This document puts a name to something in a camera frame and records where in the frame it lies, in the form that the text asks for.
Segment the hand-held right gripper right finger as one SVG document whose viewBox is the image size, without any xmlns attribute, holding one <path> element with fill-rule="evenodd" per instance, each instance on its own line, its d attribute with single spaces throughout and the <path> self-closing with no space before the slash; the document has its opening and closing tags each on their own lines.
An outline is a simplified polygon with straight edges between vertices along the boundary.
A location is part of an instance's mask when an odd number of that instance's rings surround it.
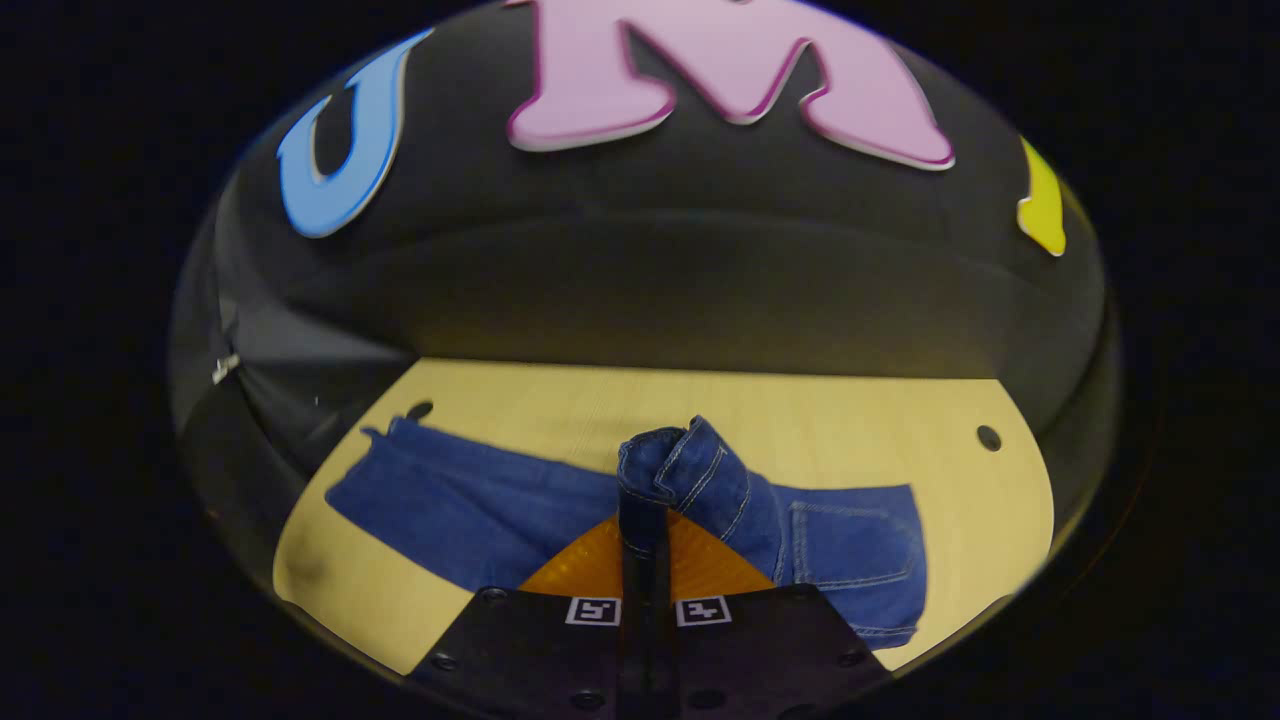
<svg viewBox="0 0 1280 720">
<path fill-rule="evenodd" d="M 649 719 L 829 719 L 891 682 L 810 584 L 772 585 L 666 511 L 645 561 Z"/>
</svg>

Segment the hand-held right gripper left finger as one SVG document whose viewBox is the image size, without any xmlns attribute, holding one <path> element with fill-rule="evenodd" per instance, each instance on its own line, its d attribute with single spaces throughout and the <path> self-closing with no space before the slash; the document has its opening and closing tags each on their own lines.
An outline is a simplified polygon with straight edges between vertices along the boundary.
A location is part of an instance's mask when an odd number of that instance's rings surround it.
<svg viewBox="0 0 1280 720">
<path fill-rule="evenodd" d="M 609 518 L 521 587 L 485 585 L 407 676 L 475 719 L 640 719 L 626 657 L 625 546 Z"/>
</svg>

